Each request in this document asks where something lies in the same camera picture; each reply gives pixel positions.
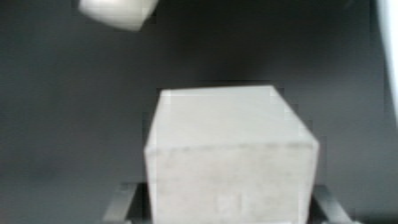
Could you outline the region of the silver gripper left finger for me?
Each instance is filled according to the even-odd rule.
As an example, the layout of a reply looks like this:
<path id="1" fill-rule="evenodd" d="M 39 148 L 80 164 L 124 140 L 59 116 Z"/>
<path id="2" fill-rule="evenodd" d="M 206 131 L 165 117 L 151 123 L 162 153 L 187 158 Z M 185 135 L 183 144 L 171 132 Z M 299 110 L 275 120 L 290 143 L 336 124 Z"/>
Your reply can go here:
<path id="1" fill-rule="evenodd" d="M 147 216 L 146 184 L 119 184 L 105 210 L 101 224 L 144 224 Z"/>

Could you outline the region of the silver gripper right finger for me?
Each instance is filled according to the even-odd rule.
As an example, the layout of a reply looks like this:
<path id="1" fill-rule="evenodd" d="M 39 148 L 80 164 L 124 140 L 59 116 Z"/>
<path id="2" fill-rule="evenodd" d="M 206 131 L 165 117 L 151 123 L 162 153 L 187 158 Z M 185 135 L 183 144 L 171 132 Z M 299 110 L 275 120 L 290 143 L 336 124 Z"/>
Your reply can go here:
<path id="1" fill-rule="evenodd" d="M 316 185 L 313 188 L 307 224 L 359 224 L 325 185 Z"/>

